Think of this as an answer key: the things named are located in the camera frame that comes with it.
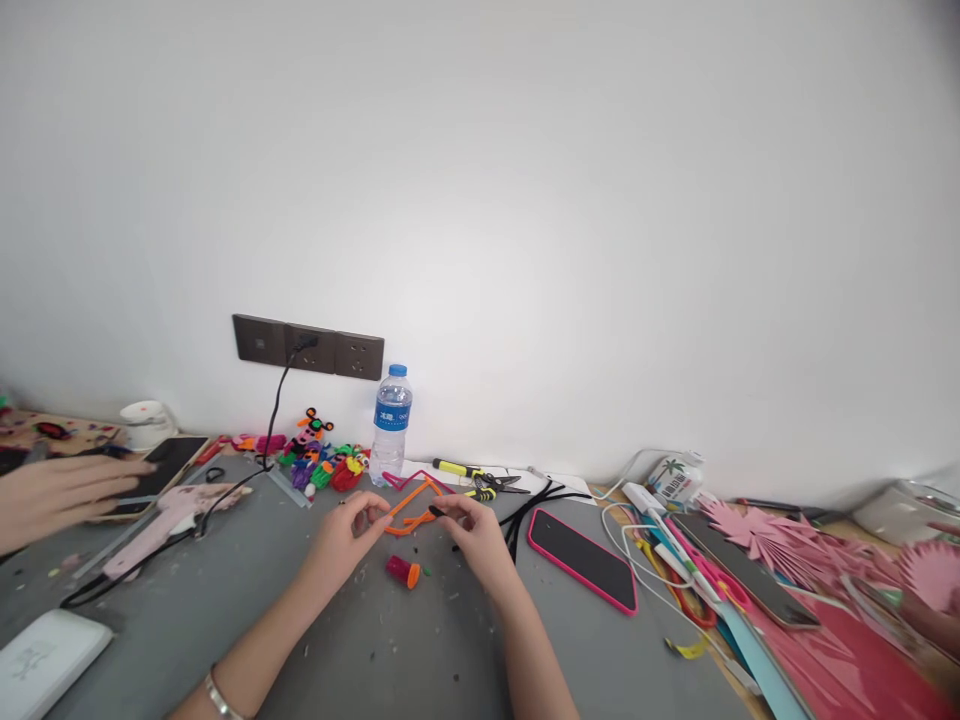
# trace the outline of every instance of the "white cable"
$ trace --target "white cable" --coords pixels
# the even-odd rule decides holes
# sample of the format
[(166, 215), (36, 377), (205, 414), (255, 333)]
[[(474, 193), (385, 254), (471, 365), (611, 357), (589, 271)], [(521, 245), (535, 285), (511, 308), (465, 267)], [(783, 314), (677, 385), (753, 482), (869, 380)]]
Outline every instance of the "white cable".
[[(630, 563), (631, 563), (632, 566), (633, 566), (633, 576), (637, 579), (637, 582), (640, 583), (641, 585), (643, 585), (643, 587), (645, 587), (650, 593), (652, 593), (655, 598), (657, 598), (660, 602), (662, 602), (662, 603), (663, 603), (664, 605), (666, 605), (668, 608), (670, 608), (670, 609), (673, 610), (675, 613), (677, 613), (677, 615), (679, 615), (680, 617), (682, 617), (686, 622), (688, 622), (690, 625), (693, 625), (693, 627), (696, 628), (697, 633), (700, 634), (700, 635), (703, 635), (703, 637), (705, 637), (705, 638), (707, 639), (707, 641), (713, 646), (713, 649), (716, 650), (718, 653), (720, 653), (720, 657), (723, 658), (724, 662), (726, 662), (726, 663), (732, 663), (732, 662), (734, 662), (734, 661), (733, 661), (730, 657), (728, 657), (727, 654), (723, 651), (723, 648), (721, 648), (721, 647), (717, 644), (717, 642), (716, 642), (712, 637), (710, 637), (710, 634), (709, 634), (709, 633), (704, 632), (704, 630), (703, 630), (700, 626), (698, 626), (693, 620), (691, 620), (691, 619), (688, 618), (686, 615), (684, 615), (683, 610), (681, 610), (680, 608), (678, 608), (674, 603), (670, 602), (670, 601), (667, 600), (665, 597), (663, 597), (660, 593), (658, 593), (656, 590), (654, 590), (652, 587), (650, 587), (649, 585), (647, 585), (647, 583), (643, 580), (643, 578), (640, 577), (640, 575), (637, 573), (637, 570), (636, 570), (636, 568), (637, 568), (637, 567), (640, 567), (640, 566), (637, 564), (637, 561), (633, 559), (633, 556), (630, 555), (630, 544), (627, 543), (627, 544), (626, 544), (626, 547), (620, 547), (620, 544), (617, 543), (616, 540), (613, 539), (613, 535), (610, 533), (610, 528), (607, 527), (607, 520), (606, 520), (607, 510), (609, 510), (609, 509), (612, 508), (612, 507), (631, 507), (631, 506), (630, 506), (628, 503), (614, 503), (614, 504), (612, 504), (612, 505), (608, 505), (607, 507), (605, 507), (605, 508), (603, 509), (603, 512), (600, 513), (600, 521), (603, 523), (603, 529), (607, 531), (607, 536), (610, 538), (610, 541), (611, 541), (614, 545), (617, 546), (617, 550), (619, 550), (623, 555), (625, 555), (625, 556), (627, 557), (628, 560), (630, 560)], [(650, 574), (650, 575), (654, 575), (654, 573), (650, 572), (650, 571), (647, 570), (646, 568), (643, 568), (643, 570), (646, 570), (647, 573)], [(654, 577), (656, 577), (658, 580), (660, 580), (661, 582), (663, 582), (663, 583), (665, 583), (665, 584), (667, 584), (667, 585), (672, 585), (672, 583), (668, 583), (666, 580), (664, 580), (663, 578), (661, 578), (659, 575), (654, 575)], [(690, 587), (690, 583), (687, 583), (686, 585), (684, 585), (684, 586), (682, 586), (682, 587), (688, 588), (688, 587)]]
[[(611, 505), (607, 505), (607, 506), (602, 510), (602, 513), (601, 513), (601, 514), (606, 515), (606, 514), (607, 514), (607, 510), (609, 510), (609, 509), (612, 508), (612, 507), (620, 507), (621, 505), (624, 505), (624, 503), (613, 503), (613, 504), (611, 504)], [(639, 529), (643, 529), (643, 530), (656, 530), (656, 529), (657, 529), (657, 526), (656, 526), (656, 525), (621, 525), (621, 526), (620, 526), (620, 536), (623, 538), (623, 545), (624, 545), (624, 547), (626, 547), (626, 546), (628, 546), (628, 545), (630, 544), (629, 541), (627, 540), (627, 530), (633, 530), (634, 528), (639, 528)], [(657, 575), (655, 572), (653, 572), (653, 571), (651, 571), (651, 570), (647, 570), (647, 568), (645, 568), (643, 565), (641, 565), (641, 564), (638, 563), (636, 560), (634, 560), (633, 557), (631, 557), (630, 553), (625, 552), (624, 549), (623, 549), (623, 547), (620, 546), (620, 543), (618, 543), (616, 540), (613, 539), (613, 535), (610, 534), (610, 528), (607, 526), (606, 520), (603, 521), (603, 529), (607, 531), (607, 537), (610, 538), (610, 542), (612, 542), (614, 545), (616, 545), (616, 546), (617, 546), (617, 550), (619, 550), (619, 551), (624, 555), (624, 557), (626, 557), (627, 560), (629, 560), (630, 563), (631, 563), (632, 565), (634, 565), (638, 570), (643, 570), (645, 573), (647, 573), (647, 575), (652, 575), (652, 576), (655, 577), (657, 580), (659, 580), (660, 582), (662, 582), (664, 585), (669, 585), (670, 587), (677, 588), (677, 589), (679, 589), (679, 590), (685, 590), (685, 589), (687, 589), (687, 588), (693, 587), (693, 584), (692, 584), (692, 583), (683, 583), (682, 585), (677, 584), (677, 583), (672, 583), (672, 582), (670, 582), (669, 580), (664, 580), (662, 577), (660, 577), (659, 575)]]
[(663, 450), (662, 448), (642, 448), (640, 450), (637, 450), (637, 452), (633, 454), (633, 457), (630, 458), (630, 461), (626, 464), (626, 466), (624, 466), (623, 470), (620, 471), (617, 482), (614, 484), (612, 488), (610, 488), (607, 491), (605, 495), (594, 495), (593, 491), (592, 490), (590, 491), (590, 495), (593, 496), (593, 499), (606, 500), (608, 497), (613, 495), (613, 493), (616, 492), (617, 488), (623, 485), (623, 483), (627, 481), (627, 476), (630, 474), (630, 471), (633, 470), (633, 466), (637, 464), (637, 460), (639, 460), (640, 456), (643, 455), (645, 452), (662, 452), (669, 455), (670, 453), (675, 453), (677, 451)]

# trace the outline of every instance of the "wrist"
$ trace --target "wrist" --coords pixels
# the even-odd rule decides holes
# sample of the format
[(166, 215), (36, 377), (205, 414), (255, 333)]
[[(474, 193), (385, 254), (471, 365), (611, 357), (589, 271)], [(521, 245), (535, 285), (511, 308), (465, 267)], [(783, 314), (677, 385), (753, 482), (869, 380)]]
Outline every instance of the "wrist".
[(324, 583), (305, 576), (302, 573), (294, 578), (285, 593), (290, 605), (298, 616), (304, 616), (309, 625), (330, 602), (336, 591), (330, 591)]
[(518, 602), (523, 602), (530, 597), (519, 573), (512, 566), (510, 572), (504, 573), (504, 577), (498, 578), (498, 582), (492, 585), (488, 592), (494, 608), (501, 615), (504, 610), (515, 607)]

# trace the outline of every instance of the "gray table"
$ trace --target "gray table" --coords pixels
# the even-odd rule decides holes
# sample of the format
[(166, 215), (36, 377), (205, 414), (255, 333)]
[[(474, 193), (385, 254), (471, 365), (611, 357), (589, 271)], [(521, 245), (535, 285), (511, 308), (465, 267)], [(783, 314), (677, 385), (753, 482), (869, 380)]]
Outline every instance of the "gray table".
[[(220, 462), (228, 482), (249, 467), (245, 458)], [(256, 492), (212, 518), (204, 540), (182, 543), (133, 583), (80, 609), (117, 637), (49, 718), (162, 717), (276, 599), (340, 496), (325, 490), (304, 510), (266, 478), (253, 486)], [(392, 489), (378, 492), (391, 503), (401, 497)], [(503, 517), (522, 500), (501, 495), (494, 507)], [(425, 494), (417, 498), (409, 515), (427, 501)], [(609, 546), (597, 508), (569, 500), (544, 507)], [(74, 528), (0, 566), (0, 646), (76, 585), (69, 573), (49, 578), (49, 570), (71, 553), (96, 552), (119, 532)], [(394, 553), (430, 568), (432, 577), (408, 591), (384, 572)], [(517, 568), (584, 718), (750, 717), (711, 659), (685, 661), (666, 650), (664, 636), (688, 644), (694, 633), (660, 602), (641, 592), (639, 615), (627, 618), (525, 539)], [(510, 717), (496, 620), (462, 556), (451, 552), (435, 524), (415, 536), (384, 536), (291, 653), (259, 717), (385, 713)]]

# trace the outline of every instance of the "phone with pink case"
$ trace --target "phone with pink case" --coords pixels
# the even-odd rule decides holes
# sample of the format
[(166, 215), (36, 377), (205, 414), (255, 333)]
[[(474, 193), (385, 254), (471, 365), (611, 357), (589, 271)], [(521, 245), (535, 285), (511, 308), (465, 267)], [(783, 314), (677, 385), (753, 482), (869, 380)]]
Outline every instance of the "phone with pink case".
[(602, 545), (540, 508), (533, 512), (527, 542), (620, 612), (637, 614), (637, 588), (630, 566)]

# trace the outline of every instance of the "silver bracelet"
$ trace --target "silver bracelet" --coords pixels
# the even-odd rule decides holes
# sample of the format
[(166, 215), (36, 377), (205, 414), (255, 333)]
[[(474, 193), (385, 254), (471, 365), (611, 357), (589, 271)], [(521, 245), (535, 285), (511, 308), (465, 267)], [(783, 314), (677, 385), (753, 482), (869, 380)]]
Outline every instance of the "silver bracelet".
[(213, 668), (215, 667), (215, 664), (210, 666), (210, 672), (207, 673), (207, 679), (204, 680), (203, 683), (207, 688), (207, 694), (210, 696), (210, 702), (213, 703), (213, 706), (217, 709), (217, 713), (222, 718), (230, 718), (230, 720), (247, 720), (247, 718), (230, 707), (230, 705), (227, 704), (227, 701), (223, 699), (223, 695), (221, 695), (220, 691), (217, 689), (216, 683), (213, 682)]

